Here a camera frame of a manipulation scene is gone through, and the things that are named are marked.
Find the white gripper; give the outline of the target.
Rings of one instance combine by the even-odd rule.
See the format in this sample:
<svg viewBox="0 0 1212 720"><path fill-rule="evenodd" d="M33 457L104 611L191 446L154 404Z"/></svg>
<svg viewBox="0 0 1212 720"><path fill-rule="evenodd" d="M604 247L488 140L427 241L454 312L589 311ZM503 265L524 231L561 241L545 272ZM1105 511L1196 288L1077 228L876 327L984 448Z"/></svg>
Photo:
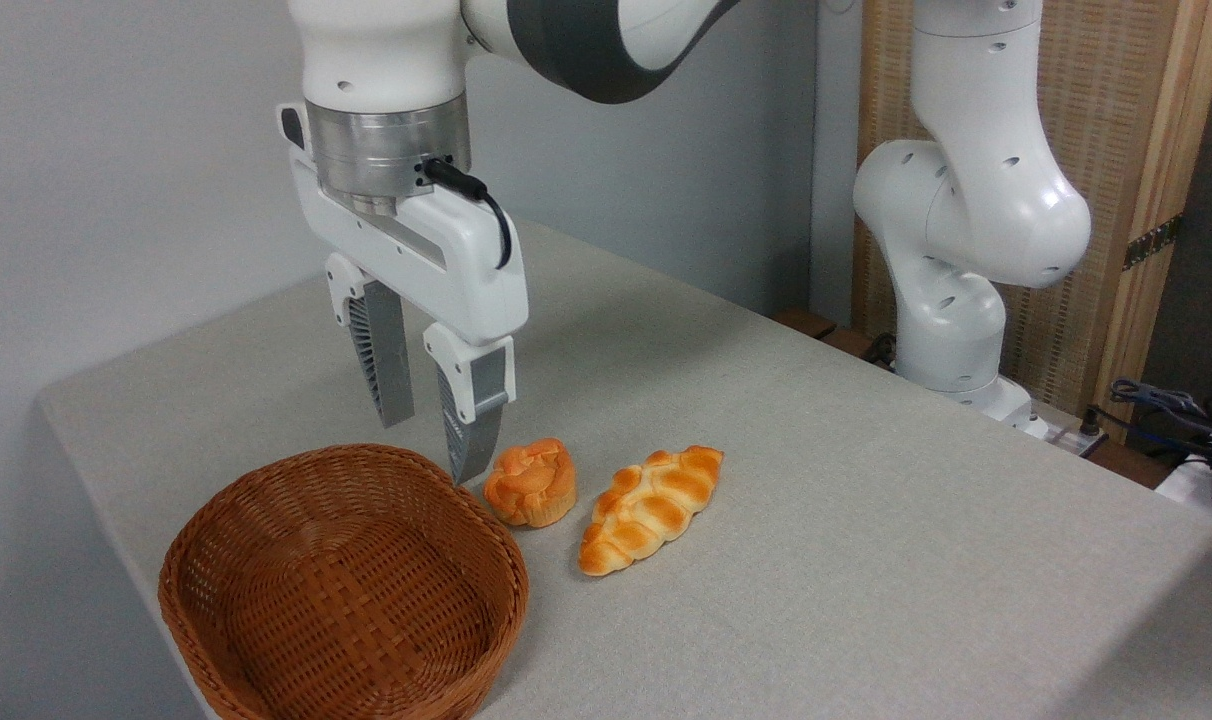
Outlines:
<svg viewBox="0 0 1212 720"><path fill-rule="evenodd" d="M511 238L501 268L494 211L446 188L399 199L391 217L347 208L318 179L303 109L278 105L278 127L305 224L337 251L324 264L336 322L349 332L381 424L390 428L415 416L399 295L438 320L424 345L438 366L450 473L459 486L491 464L502 413L516 398L510 335L528 320L522 247Z"/></svg>

